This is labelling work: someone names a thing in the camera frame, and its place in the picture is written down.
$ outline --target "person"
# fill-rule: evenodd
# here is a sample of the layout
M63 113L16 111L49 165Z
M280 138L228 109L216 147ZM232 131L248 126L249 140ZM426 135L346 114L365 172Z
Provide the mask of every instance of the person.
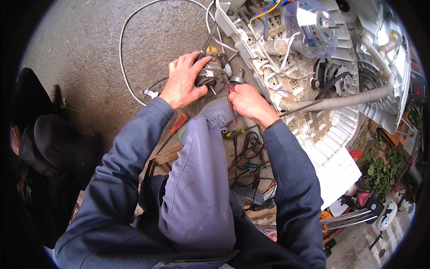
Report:
M66 231L79 192L90 181L100 134L87 139L61 115L61 93L54 102L29 68L18 75L11 111L12 170L42 244L54 248Z
M162 130L174 110L207 93L206 86L197 88L194 81L210 57L194 63L198 55L170 63L163 92L115 137L75 220L57 241L61 268L219 268L226 263L233 268L325 268L318 219L323 201L315 170L278 114L249 85L237 85L229 99L238 113L264 130L278 185L278 241L255 227L229 189L221 138L221 128L232 120L226 97L209 102L178 131L184 147L172 165L160 207L145 211L130 226L140 200L138 175Z

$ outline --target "gray corrugated hose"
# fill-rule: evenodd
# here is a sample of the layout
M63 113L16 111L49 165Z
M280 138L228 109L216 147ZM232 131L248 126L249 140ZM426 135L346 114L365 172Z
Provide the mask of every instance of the gray corrugated hose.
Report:
M368 102L374 102L381 98L387 97L394 89L394 81L395 81L395 72L392 72L390 77L388 78L387 84L379 87L377 89L368 90L362 93L356 93L349 96L343 96L339 98L328 98L323 99L322 102L304 108L300 111L320 111L327 110L333 108L343 108L352 105L358 105ZM295 110L300 107L303 107L308 104L312 104L314 101L302 101L302 102L294 102L288 103L288 108L285 106L283 102L280 102L279 107L283 110Z

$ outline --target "blue sweatshirt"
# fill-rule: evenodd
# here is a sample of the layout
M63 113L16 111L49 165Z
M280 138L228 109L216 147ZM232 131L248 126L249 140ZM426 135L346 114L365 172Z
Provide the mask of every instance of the blue sweatshirt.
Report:
M179 253L158 230L158 216L149 212L142 214L139 228L130 226L139 198L138 176L172 116L172 108L154 98L115 137L75 220L55 245L61 268L218 268L225 263L234 268L326 267L319 181L285 124L263 133L278 184L276 243L244 218L234 199L233 250Z

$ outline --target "yellow wire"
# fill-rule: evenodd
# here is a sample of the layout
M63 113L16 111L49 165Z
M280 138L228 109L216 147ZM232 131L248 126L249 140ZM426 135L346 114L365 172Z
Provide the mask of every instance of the yellow wire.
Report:
M279 0L277 3L276 3L276 5L274 5L272 8L270 8L267 12L263 12L263 13L261 13L261 14L258 14L257 16L255 16L254 18L252 18L250 21L249 21L249 24L251 24L251 22L253 21L253 20L255 20L256 18L259 18L259 17L261 17L261 16L264 16L264 15L266 15L266 14L268 14L269 12L271 12L271 11L273 11L278 5L279 5L279 3L281 3L281 1L282 0Z
M284 100L282 100L282 99L281 99L281 102L282 102L282 103L284 103L284 105L285 105L285 107L288 109L288 111L291 111L291 110L288 108L287 103L285 103L285 101L284 101Z

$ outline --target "clear plastic cover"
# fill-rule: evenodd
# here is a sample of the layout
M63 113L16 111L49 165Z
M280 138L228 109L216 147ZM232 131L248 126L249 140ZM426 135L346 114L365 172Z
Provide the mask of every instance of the clear plastic cover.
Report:
M284 25L294 37L292 49L306 57L326 59L337 48L336 24L328 10L315 0L297 0L285 7Z

